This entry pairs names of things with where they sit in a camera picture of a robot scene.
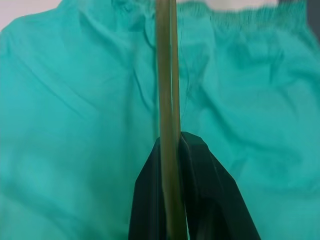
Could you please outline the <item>teal green shorts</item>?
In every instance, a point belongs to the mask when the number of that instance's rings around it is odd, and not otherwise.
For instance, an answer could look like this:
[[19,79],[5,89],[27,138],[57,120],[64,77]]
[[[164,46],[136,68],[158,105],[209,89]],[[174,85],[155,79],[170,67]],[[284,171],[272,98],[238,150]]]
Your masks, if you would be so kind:
[[[159,136],[154,0],[62,0],[0,32],[0,240],[127,240]],[[177,5],[181,129],[262,240],[320,240],[320,44],[304,0]]]

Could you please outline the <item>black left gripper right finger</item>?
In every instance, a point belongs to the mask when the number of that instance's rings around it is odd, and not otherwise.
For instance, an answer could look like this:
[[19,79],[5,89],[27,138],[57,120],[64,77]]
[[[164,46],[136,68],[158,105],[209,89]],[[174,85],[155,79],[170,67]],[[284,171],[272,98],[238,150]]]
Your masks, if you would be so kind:
[[179,168],[190,240],[261,240],[234,178],[199,136],[183,131]]

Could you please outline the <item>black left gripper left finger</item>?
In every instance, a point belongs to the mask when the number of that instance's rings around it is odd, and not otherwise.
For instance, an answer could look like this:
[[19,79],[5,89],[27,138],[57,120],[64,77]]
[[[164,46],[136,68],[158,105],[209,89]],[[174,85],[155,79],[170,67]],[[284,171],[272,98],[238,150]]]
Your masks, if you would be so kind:
[[134,184],[128,240],[167,240],[159,139]]

